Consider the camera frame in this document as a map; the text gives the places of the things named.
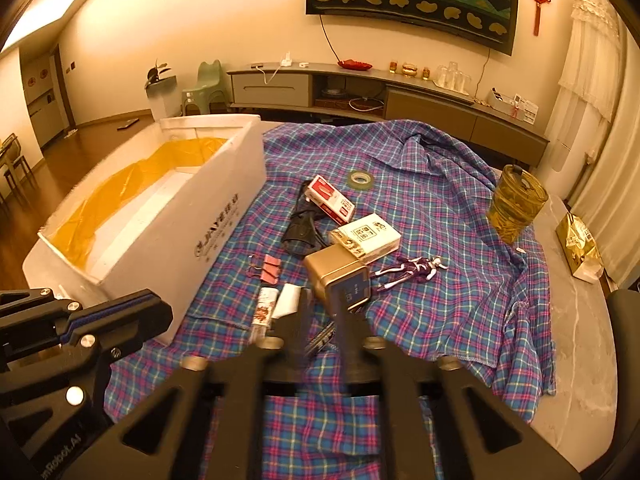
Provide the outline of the pink binder clip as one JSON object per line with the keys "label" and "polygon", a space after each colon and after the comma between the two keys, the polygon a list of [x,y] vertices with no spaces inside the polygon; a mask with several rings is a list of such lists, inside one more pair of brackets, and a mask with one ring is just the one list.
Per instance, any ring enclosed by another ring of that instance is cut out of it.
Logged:
{"label": "pink binder clip", "polygon": [[258,278],[264,284],[276,286],[280,281],[282,260],[270,255],[264,255],[258,260],[255,255],[248,256],[247,273],[251,278]]}

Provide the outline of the white storage box on cabinet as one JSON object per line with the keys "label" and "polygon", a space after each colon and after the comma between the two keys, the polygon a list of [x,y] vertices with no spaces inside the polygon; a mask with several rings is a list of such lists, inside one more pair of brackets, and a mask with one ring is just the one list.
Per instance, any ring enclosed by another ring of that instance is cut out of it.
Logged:
{"label": "white storage box on cabinet", "polygon": [[488,105],[511,118],[533,125],[536,122],[539,107],[519,94],[507,96],[492,88],[487,96]]}

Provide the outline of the red staples box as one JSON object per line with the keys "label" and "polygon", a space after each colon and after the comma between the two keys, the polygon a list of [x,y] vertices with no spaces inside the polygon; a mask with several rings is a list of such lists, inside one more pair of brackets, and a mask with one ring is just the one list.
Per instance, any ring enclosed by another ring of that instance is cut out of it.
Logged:
{"label": "red staples box", "polygon": [[339,226],[352,221],[355,205],[320,174],[311,179],[304,194]]}

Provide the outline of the green plastic chair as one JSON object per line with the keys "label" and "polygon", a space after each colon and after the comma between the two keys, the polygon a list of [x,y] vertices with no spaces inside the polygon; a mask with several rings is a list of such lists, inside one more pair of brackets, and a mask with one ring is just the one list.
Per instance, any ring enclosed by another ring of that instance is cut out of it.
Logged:
{"label": "green plastic chair", "polygon": [[224,70],[219,60],[211,63],[201,62],[198,66],[196,86],[184,89],[181,92],[181,101],[185,115],[190,107],[196,108],[200,115],[208,115],[212,107],[216,110],[225,110],[228,107],[229,97],[224,83]]}

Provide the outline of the black glasses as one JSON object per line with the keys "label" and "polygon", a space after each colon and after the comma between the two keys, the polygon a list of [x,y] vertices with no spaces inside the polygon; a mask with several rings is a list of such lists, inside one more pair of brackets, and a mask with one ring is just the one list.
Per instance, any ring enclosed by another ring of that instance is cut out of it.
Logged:
{"label": "black glasses", "polygon": [[316,226],[316,221],[326,215],[305,194],[310,184],[311,180],[305,180],[300,185],[294,208],[288,217],[288,226],[281,237],[283,249],[299,260],[328,246]]}

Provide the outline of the blue plaid shirt cloth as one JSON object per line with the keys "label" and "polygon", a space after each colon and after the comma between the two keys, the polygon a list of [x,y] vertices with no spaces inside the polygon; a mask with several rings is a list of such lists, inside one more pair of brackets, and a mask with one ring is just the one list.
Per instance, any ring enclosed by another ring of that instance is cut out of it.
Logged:
{"label": "blue plaid shirt cloth", "polygon": [[308,282],[281,243],[300,186],[326,178],[358,217],[377,214],[400,236],[401,259],[441,258],[429,281],[410,280],[372,298],[364,313],[378,336],[409,356],[454,356],[521,419],[555,390],[549,275],[532,229],[504,244],[486,214],[497,178],[465,144],[422,122],[334,127],[285,124],[264,137],[267,180],[209,269],[171,344],[149,342],[115,363],[105,395],[121,419],[184,356],[223,360],[246,346],[258,297],[257,266],[282,262],[282,281]]}

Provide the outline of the gold foil bag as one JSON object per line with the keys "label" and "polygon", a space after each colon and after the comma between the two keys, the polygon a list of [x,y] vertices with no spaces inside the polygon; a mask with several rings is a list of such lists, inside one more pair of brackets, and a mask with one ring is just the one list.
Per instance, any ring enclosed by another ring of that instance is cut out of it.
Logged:
{"label": "gold foil bag", "polygon": [[604,271],[596,240],[581,218],[567,212],[555,229],[570,274],[578,280],[594,284]]}

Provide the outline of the beige curtain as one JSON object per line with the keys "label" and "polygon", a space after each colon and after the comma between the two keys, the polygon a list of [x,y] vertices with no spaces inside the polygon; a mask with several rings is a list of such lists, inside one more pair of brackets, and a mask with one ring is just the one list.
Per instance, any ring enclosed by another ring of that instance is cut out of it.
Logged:
{"label": "beige curtain", "polygon": [[620,288],[634,284],[639,278],[639,46],[631,35],[608,140],[572,211],[590,229],[613,282]]}

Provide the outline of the red tray on cabinet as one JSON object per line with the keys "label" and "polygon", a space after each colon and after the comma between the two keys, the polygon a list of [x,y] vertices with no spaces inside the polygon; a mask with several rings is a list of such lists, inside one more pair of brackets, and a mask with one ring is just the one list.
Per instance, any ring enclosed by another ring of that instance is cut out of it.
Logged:
{"label": "red tray on cabinet", "polygon": [[372,68],[370,63],[359,62],[349,58],[348,60],[339,60],[337,65],[344,70],[354,70],[355,72],[366,72]]}

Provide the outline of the white charger plug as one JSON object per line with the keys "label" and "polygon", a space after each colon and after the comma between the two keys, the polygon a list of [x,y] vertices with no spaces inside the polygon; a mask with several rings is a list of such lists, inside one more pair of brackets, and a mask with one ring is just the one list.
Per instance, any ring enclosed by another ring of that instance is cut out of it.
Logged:
{"label": "white charger plug", "polygon": [[284,316],[297,311],[300,292],[302,288],[298,285],[286,283],[278,296],[276,305],[273,308],[272,318],[278,320]]}

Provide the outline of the white printed lighter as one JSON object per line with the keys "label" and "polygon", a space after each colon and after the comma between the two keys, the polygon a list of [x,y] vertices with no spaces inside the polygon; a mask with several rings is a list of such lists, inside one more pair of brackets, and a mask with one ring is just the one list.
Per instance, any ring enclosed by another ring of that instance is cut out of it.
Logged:
{"label": "white printed lighter", "polygon": [[262,287],[258,292],[257,304],[250,326],[250,336],[248,337],[249,344],[254,344],[258,339],[267,335],[278,295],[279,291],[274,287]]}

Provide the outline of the grey tv cabinet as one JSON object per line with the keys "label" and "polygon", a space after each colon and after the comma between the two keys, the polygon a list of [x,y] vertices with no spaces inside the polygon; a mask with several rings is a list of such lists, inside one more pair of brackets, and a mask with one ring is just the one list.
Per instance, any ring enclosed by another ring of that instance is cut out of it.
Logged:
{"label": "grey tv cabinet", "polygon": [[532,125],[429,80],[332,64],[276,63],[229,70],[232,106],[367,122],[412,119],[479,148],[537,166],[548,140]]}

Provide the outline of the green tape roll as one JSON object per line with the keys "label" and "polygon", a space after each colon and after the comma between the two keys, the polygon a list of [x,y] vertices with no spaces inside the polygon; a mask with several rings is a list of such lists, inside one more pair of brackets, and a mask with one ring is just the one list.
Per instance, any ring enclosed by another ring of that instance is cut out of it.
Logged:
{"label": "green tape roll", "polygon": [[374,177],[364,170],[350,170],[346,182],[357,191],[369,191],[374,187]]}

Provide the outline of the black marker pen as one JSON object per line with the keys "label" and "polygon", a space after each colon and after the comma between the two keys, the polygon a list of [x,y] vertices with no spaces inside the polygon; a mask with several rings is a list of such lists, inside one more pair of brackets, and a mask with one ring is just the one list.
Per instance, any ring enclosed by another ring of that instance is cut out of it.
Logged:
{"label": "black marker pen", "polygon": [[308,342],[305,348],[305,356],[308,359],[314,358],[324,347],[329,344],[334,336],[335,325],[329,322],[320,332]]}

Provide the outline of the white tissue pack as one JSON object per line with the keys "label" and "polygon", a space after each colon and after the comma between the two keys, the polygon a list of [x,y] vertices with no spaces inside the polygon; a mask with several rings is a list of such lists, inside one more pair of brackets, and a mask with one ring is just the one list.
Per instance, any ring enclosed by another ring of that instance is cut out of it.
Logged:
{"label": "white tissue pack", "polygon": [[332,244],[347,249],[364,264],[370,264],[399,248],[401,235],[378,214],[368,214],[329,232]]}

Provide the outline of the purple silver action figure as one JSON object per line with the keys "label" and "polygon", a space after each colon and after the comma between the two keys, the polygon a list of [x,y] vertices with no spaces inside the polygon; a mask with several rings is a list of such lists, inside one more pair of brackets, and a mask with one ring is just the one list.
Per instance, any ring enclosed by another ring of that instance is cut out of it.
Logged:
{"label": "purple silver action figure", "polygon": [[448,266],[442,262],[441,256],[433,258],[398,258],[397,266],[389,266],[371,274],[371,280],[375,281],[381,276],[390,276],[390,279],[383,283],[374,285],[372,292],[379,294],[386,292],[402,283],[408,281],[418,281],[419,283],[427,283],[431,281],[440,271],[446,271]]}

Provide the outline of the white foam box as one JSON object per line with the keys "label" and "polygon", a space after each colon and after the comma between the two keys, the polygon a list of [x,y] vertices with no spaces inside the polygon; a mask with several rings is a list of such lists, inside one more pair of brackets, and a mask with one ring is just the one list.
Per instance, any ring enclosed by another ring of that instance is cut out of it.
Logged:
{"label": "white foam box", "polygon": [[30,287],[84,307],[151,289],[174,319],[170,344],[209,269],[266,182],[256,115],[166,118],[75,185],[23,263]]}

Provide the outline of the gold square tin box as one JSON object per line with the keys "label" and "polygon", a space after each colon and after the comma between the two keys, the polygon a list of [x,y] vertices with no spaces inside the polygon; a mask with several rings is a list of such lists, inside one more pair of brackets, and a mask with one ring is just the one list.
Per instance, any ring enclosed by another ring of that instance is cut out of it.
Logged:
{"label": "gold square tin box", "polygon": [[303,265],[314,294],[331,318],[370,300],[370,270],[344,247],[323,248],[306,256]]}

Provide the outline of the clear glasses set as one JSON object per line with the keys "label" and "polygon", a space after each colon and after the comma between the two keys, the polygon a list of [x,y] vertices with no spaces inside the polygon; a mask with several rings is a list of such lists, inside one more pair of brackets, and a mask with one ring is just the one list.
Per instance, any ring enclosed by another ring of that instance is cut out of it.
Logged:
{"label": "clear glasses set", "polygon": [[466,96],[469,94],[471,77],[459,70],[456,62],[450,62],[448,65],[439,65],[432,79],[438,88],[462,93]]}

